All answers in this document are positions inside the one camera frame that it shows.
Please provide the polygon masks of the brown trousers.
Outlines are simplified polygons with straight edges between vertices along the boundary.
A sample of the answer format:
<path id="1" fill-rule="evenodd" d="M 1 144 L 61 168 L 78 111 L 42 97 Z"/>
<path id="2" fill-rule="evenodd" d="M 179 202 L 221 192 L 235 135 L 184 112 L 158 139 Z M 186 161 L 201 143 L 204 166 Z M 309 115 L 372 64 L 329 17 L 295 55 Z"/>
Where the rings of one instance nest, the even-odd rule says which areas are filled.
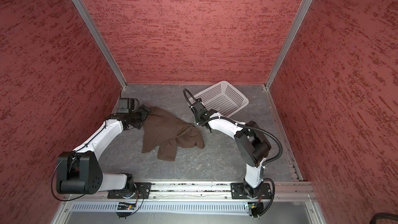
<path id="1" fill-rule="evenodd" d="M 178 148 L 204 149 L 205 144 L 200 130 L 170 112 L 159 107 L 150 107 L 150 113 L 144 121 L 142 153 L 158 148 L 157 158 L 163 161 L 175 161 Z"/>

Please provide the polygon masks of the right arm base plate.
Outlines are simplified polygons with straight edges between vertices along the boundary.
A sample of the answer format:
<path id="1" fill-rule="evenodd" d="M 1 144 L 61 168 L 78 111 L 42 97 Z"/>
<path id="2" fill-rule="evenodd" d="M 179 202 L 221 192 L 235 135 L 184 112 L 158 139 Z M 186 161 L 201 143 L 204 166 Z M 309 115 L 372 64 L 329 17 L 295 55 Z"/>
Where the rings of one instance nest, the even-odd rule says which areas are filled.
<path id="1" fill-rule="evenodd" d="M 243 183 L 231 183 L 231 196 L 232 199 L 249 199 L 269 200 L 272 196 L 271 187 L 268 183 L 260 183 L 256 188 L 252 188 L 246 182 Z"/>

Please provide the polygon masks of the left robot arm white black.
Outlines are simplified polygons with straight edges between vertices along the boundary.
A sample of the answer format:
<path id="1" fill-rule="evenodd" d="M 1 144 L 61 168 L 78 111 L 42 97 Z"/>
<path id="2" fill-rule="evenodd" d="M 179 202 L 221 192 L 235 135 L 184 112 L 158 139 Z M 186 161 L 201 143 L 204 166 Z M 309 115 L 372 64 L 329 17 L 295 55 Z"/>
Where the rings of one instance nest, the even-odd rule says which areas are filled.
<path id="1" fill-rule="evenodd" d="M 107 191 L 122 199 L 138 198 L 132 174 L 104 173 L 99 158 L 123 131 L 140 129 L 151 110 L 145 105 L 132 110 L 122 108 L 111 114 L 85 142 L 72 151 L 63 152 L 51 179 L 53 195 L 76 195 L 78 198 Z"/>

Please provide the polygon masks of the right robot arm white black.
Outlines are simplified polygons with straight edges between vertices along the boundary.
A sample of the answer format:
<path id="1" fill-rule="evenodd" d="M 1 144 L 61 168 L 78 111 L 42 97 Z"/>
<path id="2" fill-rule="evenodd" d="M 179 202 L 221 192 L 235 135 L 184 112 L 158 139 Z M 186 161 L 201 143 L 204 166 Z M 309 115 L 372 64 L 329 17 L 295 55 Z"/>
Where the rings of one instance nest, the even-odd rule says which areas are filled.
<path id="1" fill-rule="evenodd" d="M 207 110 L 200 101 L 190 104 L 190 110 L 197 125 L 205 126 L 209 131 L 220 131 L 234 139 L 246 163 L 243 181 L 245 195 L 251 199 L 257 198 L 263 187 L 265 162 L 271 150 L 271 144 L 257 123 L 232 120 L 215 110 Z"/>

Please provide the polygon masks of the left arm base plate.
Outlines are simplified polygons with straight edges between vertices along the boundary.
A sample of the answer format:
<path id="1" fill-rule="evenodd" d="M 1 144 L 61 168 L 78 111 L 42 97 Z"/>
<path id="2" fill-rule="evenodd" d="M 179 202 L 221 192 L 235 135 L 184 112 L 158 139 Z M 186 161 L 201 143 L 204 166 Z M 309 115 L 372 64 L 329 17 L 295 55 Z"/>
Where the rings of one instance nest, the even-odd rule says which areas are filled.
<path id="1" fill-rule="evenodd" d="M 132 189 L 112 190 L 108 192 L 108 199 L 137 200 L 148 199 L 152 183 L 135 183 Z"/>

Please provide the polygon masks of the white plastic basket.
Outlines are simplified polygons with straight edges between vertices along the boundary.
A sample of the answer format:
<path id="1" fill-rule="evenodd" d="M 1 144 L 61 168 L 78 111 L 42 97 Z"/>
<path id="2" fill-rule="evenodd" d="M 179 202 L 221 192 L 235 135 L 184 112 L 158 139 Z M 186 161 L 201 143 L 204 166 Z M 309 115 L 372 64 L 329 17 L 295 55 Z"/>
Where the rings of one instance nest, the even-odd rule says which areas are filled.
<path id="1" fill-rule="evenodd" d="M 249 104 L 249 100 L 227 81 L 218 82 L 194 95 L 207 110 L 231 117 Z"/>

